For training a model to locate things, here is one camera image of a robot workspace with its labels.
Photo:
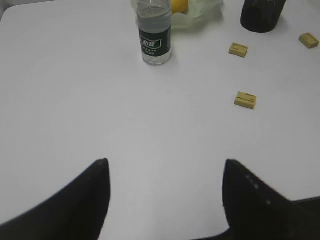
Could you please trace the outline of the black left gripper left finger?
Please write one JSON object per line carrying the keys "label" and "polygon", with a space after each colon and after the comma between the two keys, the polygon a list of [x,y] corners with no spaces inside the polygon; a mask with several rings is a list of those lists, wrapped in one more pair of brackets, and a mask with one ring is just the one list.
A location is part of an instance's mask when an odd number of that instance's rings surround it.
{"label": "black left gripper left finger", "polygon": [[0,226],[2,240],[97,240],[110,205],[110,165],[93,162],[52,197]]}

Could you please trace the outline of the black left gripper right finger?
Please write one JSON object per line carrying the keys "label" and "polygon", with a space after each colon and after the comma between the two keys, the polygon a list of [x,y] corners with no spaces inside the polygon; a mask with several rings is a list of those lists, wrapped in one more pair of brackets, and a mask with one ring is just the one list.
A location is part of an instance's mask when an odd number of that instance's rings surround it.
{"label": "black left gripper right finger", "polygon": [[291,201],[236,159],[227,159],[222,202],[228,229],[212,240],[318,240],[320,198]]}

